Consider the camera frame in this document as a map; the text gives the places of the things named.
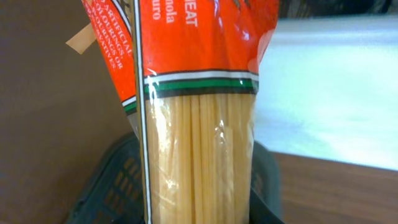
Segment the red spaghetti packet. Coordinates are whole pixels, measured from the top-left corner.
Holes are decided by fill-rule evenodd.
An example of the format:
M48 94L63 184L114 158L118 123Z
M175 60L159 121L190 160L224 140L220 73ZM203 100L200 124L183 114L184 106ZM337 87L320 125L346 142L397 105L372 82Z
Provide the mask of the red spaghetti packet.
M259 66L279 3L82 0L139 140L144 223L250 223Z

